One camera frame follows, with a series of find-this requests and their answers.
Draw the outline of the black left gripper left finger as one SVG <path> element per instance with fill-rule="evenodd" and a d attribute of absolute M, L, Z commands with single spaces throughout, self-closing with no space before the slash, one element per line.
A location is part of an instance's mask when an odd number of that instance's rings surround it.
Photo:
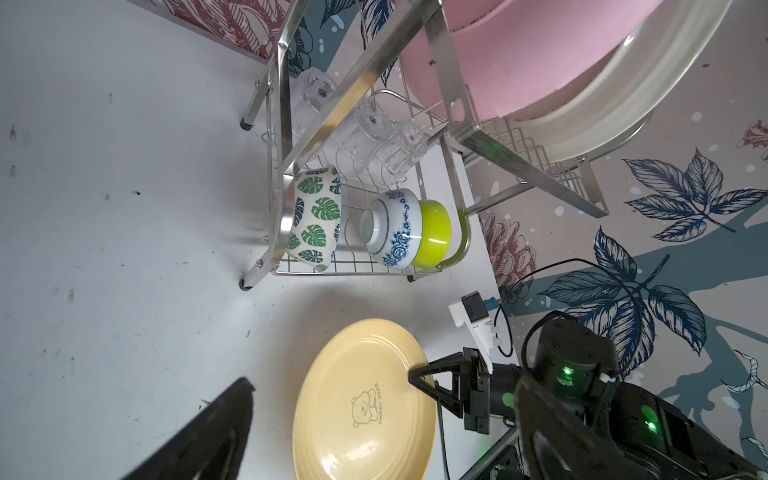
<path fill-rule="evenodd" d="M 137 466 L 128 479 L 235 479 L 253 418 L 254 386 L 241 377 Z"/>

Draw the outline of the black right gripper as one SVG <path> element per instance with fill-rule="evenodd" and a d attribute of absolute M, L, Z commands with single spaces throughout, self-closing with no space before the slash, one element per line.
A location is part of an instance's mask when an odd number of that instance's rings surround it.
<path fill-rule="evenodd" d="M 450 376 L 447 389 L 438 385 L 443 374 Z M 466 430 L 489 434 L 490 374 L 478 349 L 465 347 L 463 352 L 415 366 L 408 381 L 457 418 L 463 417 Z M 454 391 L 459 386 L 460 395 Z"/>

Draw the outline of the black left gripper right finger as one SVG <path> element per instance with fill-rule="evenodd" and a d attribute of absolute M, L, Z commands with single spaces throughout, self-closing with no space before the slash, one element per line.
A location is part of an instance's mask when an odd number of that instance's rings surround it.
<path fill-rule="evenodd" d="M 515 390 L 522 453 L 532 479 L 652 479 L 597 436 L 534 379 Z"/>

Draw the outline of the yellow plate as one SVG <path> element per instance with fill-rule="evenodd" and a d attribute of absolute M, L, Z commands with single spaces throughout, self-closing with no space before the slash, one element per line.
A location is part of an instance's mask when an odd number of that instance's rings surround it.
<path fill-rule="evenodd" d="M 299 479 L 422 479 L 434 445 L 434 402 L 408 380 L 426 357 L 385 319 L 336 334 L 316 357 L 294 414 Z"/>

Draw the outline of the white floral plate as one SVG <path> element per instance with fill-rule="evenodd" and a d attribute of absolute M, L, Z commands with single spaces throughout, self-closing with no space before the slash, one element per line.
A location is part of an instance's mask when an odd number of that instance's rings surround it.
<path fill-rule="evenodd" d="M 661 2 L 572 100 L 539 118 L 510 121 L 514 148 L 539 146 L 550 162 L 559 162 L 618 138 L 681 80 L 730 6 L 729 1 Z"/>

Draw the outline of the pink plate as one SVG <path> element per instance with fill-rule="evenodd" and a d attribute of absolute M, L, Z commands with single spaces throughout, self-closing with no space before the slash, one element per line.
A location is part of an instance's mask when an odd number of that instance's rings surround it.
<path fill-rule="evenodd" d="M 443 4 L 477 116 L 493 119 L 562 89 L 614 50 L 657 0 Z"/>

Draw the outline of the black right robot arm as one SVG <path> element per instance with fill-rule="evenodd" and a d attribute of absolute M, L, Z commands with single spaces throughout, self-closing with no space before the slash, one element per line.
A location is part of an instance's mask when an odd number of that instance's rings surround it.
<path fill-rule="evenodd" d="M 507 432 L 470 479 L 763 479 L 679 409 L 621 380 L 613 343 L 561 311 L 530 332 L 534 358 L 487 364 L 466 348 L 412 368 L 412 386 L 469 431 Z"/>

